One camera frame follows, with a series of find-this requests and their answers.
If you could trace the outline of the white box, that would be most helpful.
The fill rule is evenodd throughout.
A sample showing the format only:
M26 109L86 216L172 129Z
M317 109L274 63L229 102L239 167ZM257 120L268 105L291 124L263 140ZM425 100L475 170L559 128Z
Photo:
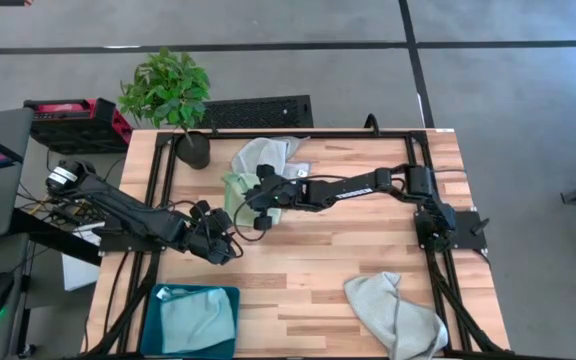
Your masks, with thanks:
M72 234L84 241L99 246L101 237L93 230L101 228L104 222L83 225L75 228ZM96 283L99 276L99 266L62 254L62 269L64 289L74 291L84 286Z

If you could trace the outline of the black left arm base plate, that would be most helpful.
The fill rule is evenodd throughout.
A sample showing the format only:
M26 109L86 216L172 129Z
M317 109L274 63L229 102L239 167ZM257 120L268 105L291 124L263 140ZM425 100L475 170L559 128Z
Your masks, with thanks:
M102 252L157 252L167 249L154 237L136 234L111 216L92 232L100 237L99 249Z

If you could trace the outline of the light blue microfiber towel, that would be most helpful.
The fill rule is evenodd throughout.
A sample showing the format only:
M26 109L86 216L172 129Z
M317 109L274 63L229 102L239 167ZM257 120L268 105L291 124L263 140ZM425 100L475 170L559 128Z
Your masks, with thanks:
M156 297L164 354L195 352L235 339L233 309L223 288L191 291L165 286Z

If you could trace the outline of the grey waffle towel with label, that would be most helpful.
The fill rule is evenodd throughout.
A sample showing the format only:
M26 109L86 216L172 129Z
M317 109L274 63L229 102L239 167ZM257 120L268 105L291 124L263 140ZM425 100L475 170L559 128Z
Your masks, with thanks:
M232 171L255 174L258 165L271 165L277 175L287 179L309 176L310 163L291 161L302 142L303 139L290 136L255 138L233 157Z

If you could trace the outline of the black perforated computer case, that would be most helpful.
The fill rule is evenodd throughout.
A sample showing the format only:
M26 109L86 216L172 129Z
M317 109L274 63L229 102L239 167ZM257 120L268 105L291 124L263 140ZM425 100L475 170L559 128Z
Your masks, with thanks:
M309 95L210 101L196 129L312 128Z

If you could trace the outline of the pale grey microfiber towel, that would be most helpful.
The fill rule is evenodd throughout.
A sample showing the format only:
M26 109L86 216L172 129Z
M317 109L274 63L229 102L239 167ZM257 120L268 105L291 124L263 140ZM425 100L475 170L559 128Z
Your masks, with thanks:
M355 315L387 349L390 360L432 360L449 342L448 330L433 309L404 300L401 276L381 272L344 283Z

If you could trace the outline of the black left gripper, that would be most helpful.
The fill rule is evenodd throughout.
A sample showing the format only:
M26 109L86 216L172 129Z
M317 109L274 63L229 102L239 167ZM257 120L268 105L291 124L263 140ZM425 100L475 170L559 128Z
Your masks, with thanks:
M233 238L232 220L222 208L211 208L205 201L190 202L190 218L182 249L214 265L225 265L241 256Z

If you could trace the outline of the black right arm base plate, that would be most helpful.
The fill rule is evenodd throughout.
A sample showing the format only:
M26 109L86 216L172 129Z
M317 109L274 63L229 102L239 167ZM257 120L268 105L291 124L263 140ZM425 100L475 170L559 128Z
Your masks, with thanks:
M441 235L439 227L426 212L414 215L415 228L419 246L434 252L444 252L452 249L484 250L487 242L484 228L489 219L481 219L475 211L457 211L454 215L455 229Z

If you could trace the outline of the green microfiber towel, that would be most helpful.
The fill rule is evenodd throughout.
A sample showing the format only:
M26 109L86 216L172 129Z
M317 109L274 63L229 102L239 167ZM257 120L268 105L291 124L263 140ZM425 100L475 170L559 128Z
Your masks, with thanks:
M242 207L237 217L235 212L245 200L244 193L260 183L258 177L254 174L228 172L222 180L225 183L224 210L238 226L252 227L254 218L259 215L258 212L253 211L248 205Z

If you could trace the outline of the green leafy plant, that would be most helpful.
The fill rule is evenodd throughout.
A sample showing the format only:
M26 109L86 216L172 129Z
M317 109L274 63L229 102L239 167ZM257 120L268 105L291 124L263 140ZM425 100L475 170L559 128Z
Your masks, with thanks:
M154 127L195 128L205 115L211 83L204 68L185 52L161 47L136 66L131 83L120 83L120 111Z

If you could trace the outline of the teal plastic bin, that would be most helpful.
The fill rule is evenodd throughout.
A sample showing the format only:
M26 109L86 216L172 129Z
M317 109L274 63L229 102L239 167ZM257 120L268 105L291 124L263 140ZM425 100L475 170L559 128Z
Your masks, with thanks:
M199 290L203 288L223 288L231 302L233 317L236 325L236 337L234 340L225 341L212 347L188 353L164 354L162 352L162 329L160 317L160 300L156 294L163 287L182 288L187 290ZM149 357L159 358L200 358L212 360L229 360L234 356L239 319L240 290L229 286L205 286L205 285L182 285L182 284L157 284L149 295L149 304L146 311L143 333L141 337L140 352Z

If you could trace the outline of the black aluminium table frame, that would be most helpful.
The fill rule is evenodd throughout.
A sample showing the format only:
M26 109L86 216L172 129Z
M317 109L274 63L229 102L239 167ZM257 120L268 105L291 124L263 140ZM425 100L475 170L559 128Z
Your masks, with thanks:
M223 203L223 175L252 130L221 130L211 137L211 163L193 170L177 161L165 130L132 136L121 189L158 204L206 200ZM404 162L437 169L443 201L473 208L457 138L452 130L307 129L296 159L316 174L355 176ZM383 271L401 275L409 301L432 305L436 291L417 244L416 210L390 196L372 194L337 203L321 213L287 211L263 239L245 231L243 257L215 266L167 251L158 259L164 283L228 285L241 293L237 350L240 358L313 360L383 357L385 348L348 305L344 282Z

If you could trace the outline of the black plant pot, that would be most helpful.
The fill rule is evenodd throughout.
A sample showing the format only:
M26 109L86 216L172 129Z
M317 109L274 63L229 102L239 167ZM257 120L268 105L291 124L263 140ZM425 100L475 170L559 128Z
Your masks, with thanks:
M197 131L182 135L175 146L177 157L195 170L204 169L209 165L210 150L209 138Z

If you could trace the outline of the red and black toolbox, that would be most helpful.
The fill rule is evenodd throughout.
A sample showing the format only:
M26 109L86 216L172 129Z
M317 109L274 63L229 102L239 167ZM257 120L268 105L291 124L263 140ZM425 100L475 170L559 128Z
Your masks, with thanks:
M26 100L34 112L31 137L63 155L125 153L133 127L104 98Z

